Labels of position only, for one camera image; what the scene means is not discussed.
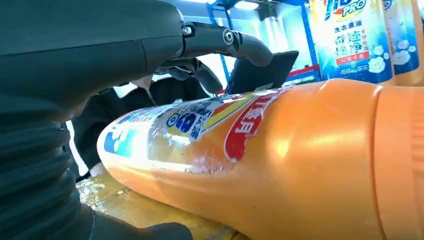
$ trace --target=black clothing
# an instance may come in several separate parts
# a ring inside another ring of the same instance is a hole
[[[120,116],[137,109],[153,107],[155,103],[160,106],[172,104],[178,99],[192,101],[209,97],[194,78],[184,81],[165,78],[153,82],[149,89],[154,102],[141,87],[123,98],[119,98],[113,89],[94,95],[82,114],[72,120],[75,146],[88,169],[100,163],[97,153],[97,139],[100,133]]]

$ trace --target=orange detergent bottle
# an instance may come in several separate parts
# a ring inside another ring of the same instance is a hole
[[[97,148],[134,191],[253,240],[421,240],[423,103],[334,79],[140,109]]]

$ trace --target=ceiling light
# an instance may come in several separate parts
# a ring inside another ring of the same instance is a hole
[[[259,4],[250,1],[239,1],[234,5],[235,8],[242,10],[255,10],[258,6]]]

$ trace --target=person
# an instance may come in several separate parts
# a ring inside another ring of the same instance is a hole
[[[97,153],[97,139],[112,121],[141,108],[209,97],[193,77],[184,81],[173,77],[152,81],[152,77],[132,81],[136,88],[125,96],[117,94],[119,91],[115,89],[118,88],[92,96],[82,114],[71,121],[76,146],[72,154],[79,155],[92,177],[107,172]]]

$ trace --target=blue pro logo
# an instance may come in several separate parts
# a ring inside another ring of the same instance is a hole
[[[328,0],[325,11],[325,20],[331,16],[336,21],[346,20],[359,14],[365,7],[367,0]]]

